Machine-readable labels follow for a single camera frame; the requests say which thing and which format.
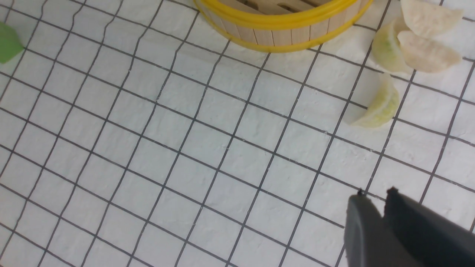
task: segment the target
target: grid paper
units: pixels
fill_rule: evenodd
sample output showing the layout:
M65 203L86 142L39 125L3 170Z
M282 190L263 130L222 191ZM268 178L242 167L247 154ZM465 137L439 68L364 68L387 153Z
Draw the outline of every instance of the grid paper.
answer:
M348 197L382 210L393 185L473 231L475 7L440 4L465 9L442 37L463 62L394 76L394 119L365 130L397 0L290 54L187 0L0 0L27 47L0 66L0 265L343 267Z

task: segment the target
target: miniature dumpling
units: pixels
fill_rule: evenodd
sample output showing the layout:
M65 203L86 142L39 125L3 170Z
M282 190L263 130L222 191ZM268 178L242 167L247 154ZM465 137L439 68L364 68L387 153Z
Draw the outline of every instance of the miniature dumpling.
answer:
M0 64L5 64L23 51L14 28L0 21Z
M441 72L462 61L452 48L409 30L400 32L398 40L407 65L422 72Z
M381 75L381 85L366 113L352 125L377 128L390 121L399 107L399 93L393 85L391 75Z
M455 27L464 15L463 10L451 10L420 0L401 0L406 25L415 34L430 38Z
M371 45L374 60L389 72L412 73L404 62L399 48L398 33L408 29L402 18L397 18L376 32Z

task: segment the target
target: white surface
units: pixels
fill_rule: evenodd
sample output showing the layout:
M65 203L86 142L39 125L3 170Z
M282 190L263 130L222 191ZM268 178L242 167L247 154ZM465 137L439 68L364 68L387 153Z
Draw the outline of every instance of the white surface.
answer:
M397 0L272 55L189 0L44 2L0 0L29 43L0 66L3 267L344 267L358 188L382 210L396 186L473 229L471 0L443 3L466 9L441 37L465 60L396 77L400 113L375 130L348 123L378 87L368 49Z

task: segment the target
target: white dumpling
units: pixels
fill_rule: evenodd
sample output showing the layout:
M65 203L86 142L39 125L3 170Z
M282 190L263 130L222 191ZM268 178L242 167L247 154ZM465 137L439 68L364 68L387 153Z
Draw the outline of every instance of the white dumpling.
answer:
M443 44L417 36L410 30L398 34L406 64L415 70L437 73L462 61L459 53Z
M391 75L385 73L380 76L381 85L363 117L352 123L365 128L377 128L390 121L400 104L399 92L394 87Z
M430 38L452 29L463 17L463 10L451 10L420 0L401 0L407 26L417 35Z
M381 27L374 35L371 52L376 63L389 72L412 73L399 48L398 33L408 29L402 18Z

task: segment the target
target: yellow rim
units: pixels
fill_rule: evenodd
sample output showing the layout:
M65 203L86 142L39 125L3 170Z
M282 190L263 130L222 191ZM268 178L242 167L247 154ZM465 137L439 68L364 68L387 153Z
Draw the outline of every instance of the yellow rim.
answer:
M204 12L203 12L203 10L201 10L200 6L196 4L196 1L199 1L199 0L193 0L193 1L195 2L195 5L198 7L199 11L203 15L203 17L206 19L206 21L218 33L220 33L222 36L224 36L225 38L231 40L232 42L234 42L234 43L236 43L236 44L238 44L242 47L252 49L252 50L256 50L256 51L266 52L266 53L286 53L286 52L294 52L294 51L304 50L304 49L311 48L311 47L317 46L319 44L322 44L322 43L324 43L324 42L326 42L330 39L333 39L336 36L338 36L339 34L341 34L342 32L344 32L346 29L348 29L351 25L353 25L353 23L355 23L364 14L364 12L370 7L371 3L373 2L373 0L370 0L366 4L366 6L364 6L364 8L361 9L360 12L356 16L354 16L351 20L349 20L348 22L346 22L345 24L340 26L338 29L336 29L332 32L329 32L326 35L321 36L317 39L313 39L313 40L310 40L310 41L307 41L307 42L304 42L304 43L300 43L300 44L288 45L288 46L262 46L262 45L257 45L257 44L245 42L245 41L243 41L239 38L236 38L236 37L228 34L223 29L216 26L213 23L213 21L204 14Z
M200 0L210 11L237 25L254 29L295 29L315 24L345 10L357 0L333 0L317 8L286 15L259 15L236 10L218 0Z

